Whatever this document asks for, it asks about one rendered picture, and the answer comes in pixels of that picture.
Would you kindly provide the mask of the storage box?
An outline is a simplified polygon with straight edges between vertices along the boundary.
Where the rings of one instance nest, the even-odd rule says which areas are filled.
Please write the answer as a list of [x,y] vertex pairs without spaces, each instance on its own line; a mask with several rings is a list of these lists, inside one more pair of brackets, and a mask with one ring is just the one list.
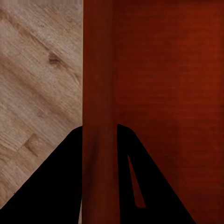
[[224,0],[84,0],[82,224],[120,224],[118,124],[196,224],[224,224]]

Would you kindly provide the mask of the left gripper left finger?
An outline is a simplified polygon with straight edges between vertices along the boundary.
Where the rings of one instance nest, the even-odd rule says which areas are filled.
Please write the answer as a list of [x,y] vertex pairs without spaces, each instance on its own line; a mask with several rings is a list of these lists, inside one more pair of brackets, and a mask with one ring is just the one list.
[[78,224],[82,133],[74,129],[0,210],[0,224]]

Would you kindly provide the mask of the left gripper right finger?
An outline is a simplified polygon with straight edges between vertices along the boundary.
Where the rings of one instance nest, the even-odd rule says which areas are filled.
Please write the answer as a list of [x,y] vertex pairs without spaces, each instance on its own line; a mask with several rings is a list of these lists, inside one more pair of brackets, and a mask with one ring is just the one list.
[[[196,224],[135,134],[117,125],[120,224]],[[130,157],[146,208],[135,205]]]

